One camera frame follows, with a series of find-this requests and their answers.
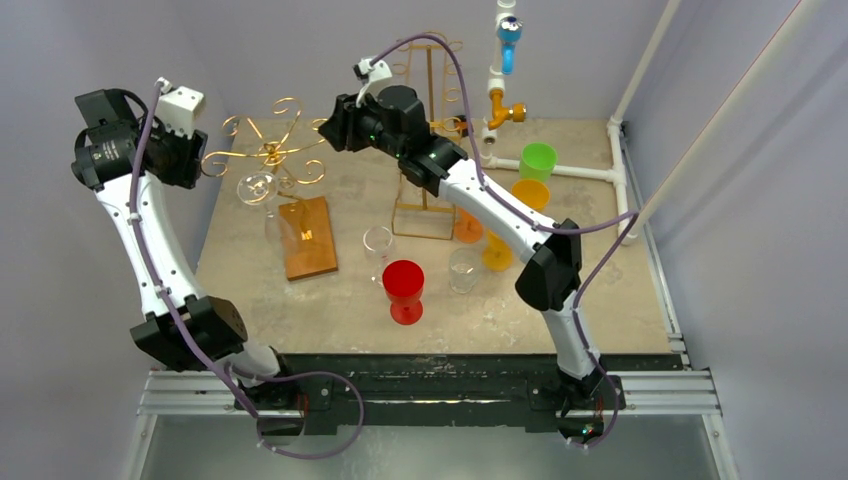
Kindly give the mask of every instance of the wooden board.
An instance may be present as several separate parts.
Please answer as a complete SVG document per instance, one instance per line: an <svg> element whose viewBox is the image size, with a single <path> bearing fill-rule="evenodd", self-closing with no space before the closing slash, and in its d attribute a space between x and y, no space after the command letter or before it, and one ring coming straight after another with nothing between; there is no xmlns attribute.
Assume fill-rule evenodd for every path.
<svg viewBox="0 0 848 480"><path fill-rule="evenodd" d="M294 204L280 205L280 216L293 227L295 235L300 235L297 251L290 254L290 250L286 250L286 278L289 280L339 269L327 199L309 198L302 203L306 208L294 208Z"/></svg>

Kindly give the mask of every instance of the white bracket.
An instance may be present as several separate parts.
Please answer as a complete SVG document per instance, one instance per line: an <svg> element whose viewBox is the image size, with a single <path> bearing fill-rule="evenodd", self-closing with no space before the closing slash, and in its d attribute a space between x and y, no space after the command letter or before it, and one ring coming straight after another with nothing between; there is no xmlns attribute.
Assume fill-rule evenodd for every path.
<svg viewBox="0 0 848 480"><path fill-rule="evenodd" d="M362 88L359 89L359 95L356 97L356 107L359 108L365 101L366 93L376 95L392 83L392 68L385 60L371 65L371 58L363 58L356 67L359 79L362 81Z"/></svg>
<svg viewBox="0 0 848 480"><path fill-rule="evenodd" d="M188 87L178 87L159 97L156 116L168 132L185 138L194 135L194 121L203 112L204 95Z"/></svg>

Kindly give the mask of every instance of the gray wall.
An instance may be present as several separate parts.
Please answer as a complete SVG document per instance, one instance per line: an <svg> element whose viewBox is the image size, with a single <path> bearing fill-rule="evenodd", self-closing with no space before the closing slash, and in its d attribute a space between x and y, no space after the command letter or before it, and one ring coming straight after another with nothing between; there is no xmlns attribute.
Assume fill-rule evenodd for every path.
<svg viewBox="0 0 848 480"><path fill-rule="evenodd" d="M356 61L424 30L465 42L459 59L477 92L474 115L488 108L495 0L175 3L231 113L269 116L271 102L298 96L308 115L329 115L336 95L359 88L351 71ZM665 0L517 3L525 32L506 101L524 102L532 116L570 118L612 113L665 6Z"/></svg>
<svg viewBox="0 0 848 480"><path fill-rule="evenodd" d="M73 98L119 86L149 102L166 76L207 93L210 147L224 109L167 0L7 2L0 32L0 478L114 479L152 361L129 337L140 301L117 232L71 175ZM214 183L168 192L192 264Z"/></svg>
<svg viewBox="0 0 848 480"><path fill-rule="evenodd" d="M794 3L685 5L628 115L646 193ZM743 478L843 478L848 468L846 20L848 4L826 2L651 221Z"/></svg>

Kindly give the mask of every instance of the clear wine glass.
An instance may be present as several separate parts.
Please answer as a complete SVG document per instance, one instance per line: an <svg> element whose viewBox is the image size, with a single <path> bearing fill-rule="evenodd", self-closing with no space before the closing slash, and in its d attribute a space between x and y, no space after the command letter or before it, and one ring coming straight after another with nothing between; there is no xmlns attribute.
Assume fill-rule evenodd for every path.
<svg viewBox="0 0 848 480"><path fill-rule="evenodd" d="M383 286L383 270L389 265L389 260L394 251L394 235L386 227L371 227L362 235L362 244L365 246L365 256L371 266L371 281Z"/></svg>

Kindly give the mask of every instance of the red plastic cup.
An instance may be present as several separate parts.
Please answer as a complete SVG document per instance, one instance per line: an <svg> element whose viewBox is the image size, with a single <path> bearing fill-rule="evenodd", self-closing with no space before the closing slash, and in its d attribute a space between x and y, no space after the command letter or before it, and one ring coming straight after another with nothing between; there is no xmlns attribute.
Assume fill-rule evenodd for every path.
<svg viewBox="0 0 848 480"><path fill-rule="evenodd" d="M383 270L383 288L392 302L389 312L394 321L401 325L412 325L421 319L424 306L421 293L424 291L424 271L415 262L398 260Z"/></svg>

